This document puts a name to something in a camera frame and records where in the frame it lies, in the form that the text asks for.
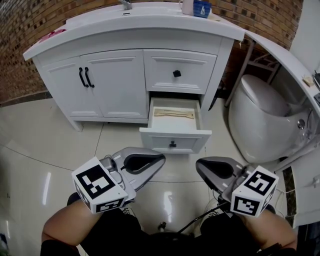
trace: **brick wall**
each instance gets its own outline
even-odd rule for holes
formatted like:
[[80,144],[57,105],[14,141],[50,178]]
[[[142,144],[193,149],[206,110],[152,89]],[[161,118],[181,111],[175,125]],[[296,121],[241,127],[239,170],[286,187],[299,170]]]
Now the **brick wall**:
[[[210,0],[212,11],[240,27],[289,49],[303,0]],[[117,0],[0,0],[0,103],[46,91],[32,60],[23,52],[66,19],[116,5]],[[232,87],[249,41],[235,42],[223,81]],[[259,56],[263,49],[257,47]]]

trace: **closed drawer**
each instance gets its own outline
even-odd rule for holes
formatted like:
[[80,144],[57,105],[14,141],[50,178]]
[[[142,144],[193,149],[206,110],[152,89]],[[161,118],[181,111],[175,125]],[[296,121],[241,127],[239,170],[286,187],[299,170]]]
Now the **closed drawer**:
[[[168,110],[192,113],[193,118],[156,114]],[[199,153],[212,131],[202,129],[198,100],[152,98],[148,127],[141,127],[140,134],[146,148],[162,153],[192,154]]]
[[147,91],[205,94],[216,55],[185,50],[143,50]]

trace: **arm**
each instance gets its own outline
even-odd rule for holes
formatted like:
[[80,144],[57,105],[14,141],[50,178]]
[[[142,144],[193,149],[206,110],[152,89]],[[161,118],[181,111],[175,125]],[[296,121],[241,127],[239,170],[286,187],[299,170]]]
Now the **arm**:
[[259,217],[240,215],[254,239],[266,249],[279,243],[283,248],[297,249],[297,236],[289,223],[280,216],[264,210]]
[[58,240],[70,246],[79,245],[102,216],[92,214],[81,200],[56,212],[45,224],[42,242]]

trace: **toilet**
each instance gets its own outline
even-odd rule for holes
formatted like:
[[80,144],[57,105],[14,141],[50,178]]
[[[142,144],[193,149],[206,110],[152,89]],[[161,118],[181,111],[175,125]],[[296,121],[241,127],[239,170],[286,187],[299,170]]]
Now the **toilet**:
[[287,103],[269,84],[246,74],[229,107],[229,129],[248,163],[287,157],[308,143],[310,109]]

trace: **bathroom vanity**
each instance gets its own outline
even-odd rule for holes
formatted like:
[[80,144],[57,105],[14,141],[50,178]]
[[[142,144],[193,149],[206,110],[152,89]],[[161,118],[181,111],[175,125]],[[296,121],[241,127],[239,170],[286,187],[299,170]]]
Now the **bathroom vanity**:
[[156,104],[193,110],[195,126],[175,126],[174,118],[165,127],[149,122],[142,141],[170,153],[202,148],[210,131],[202,130],[201,116],[214,98],[234,40],[244,38],[242,28],[214,14],[208,19],[184,15],[178,3],[148,2],[134,3],[131,10],[116,5],[87,12],[61,29],[66,31],[37,42],[23,56],[32,58],[77,131],[83,129],[79,121],[147,124],[154,120],[153,96],[179,93],[180,105],[159,99]]

